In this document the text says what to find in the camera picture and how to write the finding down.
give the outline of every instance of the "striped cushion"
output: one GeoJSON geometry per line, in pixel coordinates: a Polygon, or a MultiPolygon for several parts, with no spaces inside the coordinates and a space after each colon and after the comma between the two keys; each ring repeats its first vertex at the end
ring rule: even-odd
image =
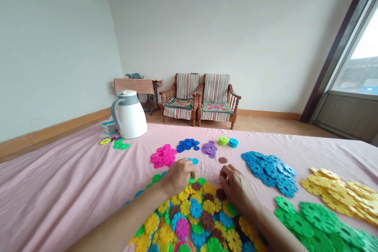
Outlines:
{"type": "Polygon", "coordinates": [[[177,97],[191,98],[197,91],[200,75],[198,73],[177,74],[177,97]]]}
{"type": "Polygon", "coordinates": [[[206,74],[204,101],[227,102],[228,84],[230,76],[227,74],[206,74]]]}

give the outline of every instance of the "seat cushion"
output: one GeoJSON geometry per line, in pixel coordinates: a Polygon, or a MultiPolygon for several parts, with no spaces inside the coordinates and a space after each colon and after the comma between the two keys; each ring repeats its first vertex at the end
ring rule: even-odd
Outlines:
{"type": "Polygon", "coordinates": [[[203,102],[202,111],[233,114],[227,102],[203,102]]]}
{"type": "Polygon", "coordinates": [[[173,98],[164,104],[168,108],[193,110],[193,98],[173,98]]]}

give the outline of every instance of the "hand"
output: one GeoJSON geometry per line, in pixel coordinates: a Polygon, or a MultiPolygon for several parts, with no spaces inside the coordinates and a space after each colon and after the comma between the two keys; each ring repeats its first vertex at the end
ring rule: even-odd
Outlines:
{"type": "Polygon", "coordinates": [[[225,165],[219,173],[220,183],[227,198],[245,216],[262,208],[251,182],[233,165],[225,165]]]}
{"type": "Polygon", "coordinates": [[[196,178],[196,169],[191,160],[184,158],[176,161],[159,183],[167,198],[170,199],[184,191],[190,177],[196,178]]]}

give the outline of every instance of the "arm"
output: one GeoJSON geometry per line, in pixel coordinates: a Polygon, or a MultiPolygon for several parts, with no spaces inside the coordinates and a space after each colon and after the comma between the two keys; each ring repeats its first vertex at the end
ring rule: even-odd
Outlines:
{"type": "Polygon", "coordinates": [[[221,169],[220,182],[227,198],[264,235],[274,251],[307,251],[290,230],[260,203],[250,181],[233,165],[225,165],[221,169]]]}
{"type": "Polygon", "coordinates": [[[68,251],[123,251],[146,219],[160,205],[182,192],[195,177],[192,161],[180,159],[164,178],[99,224],[68,251]]]}
{"type": "Polygon", "coordinates": [[[159,94],[162,95],[162,94],[168,93],[168,92],[170,92],[170,91],[173,91],[173,89],[174,89],[174,82],[172,83],[172,85],[171,85],[171,87],[170,87],[169,90],[159,92],[159,94]]]}
{"type": "Polygon", "coordinates": [[[233,90],[231,84],[228,86],[228,88],[230,89],[230,93],[231,93],[233,96],[235,96],[237,99],[241,99],[241,96],[239,96],[237,93],[234,92],[234,90],[233,90]]]}

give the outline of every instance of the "plastic flower piece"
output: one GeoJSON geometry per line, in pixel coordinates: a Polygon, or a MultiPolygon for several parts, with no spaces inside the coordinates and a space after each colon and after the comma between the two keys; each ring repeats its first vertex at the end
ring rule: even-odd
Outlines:
{"type": "Polygon", "coordinates": [[[102,139],[102,140],[100,141],[100,145],[105,145],[105,144],[110,143],[110,142],[111,142],[111,139],[110,139],[110,138],[105,138],[105,139],[102,139]]]}

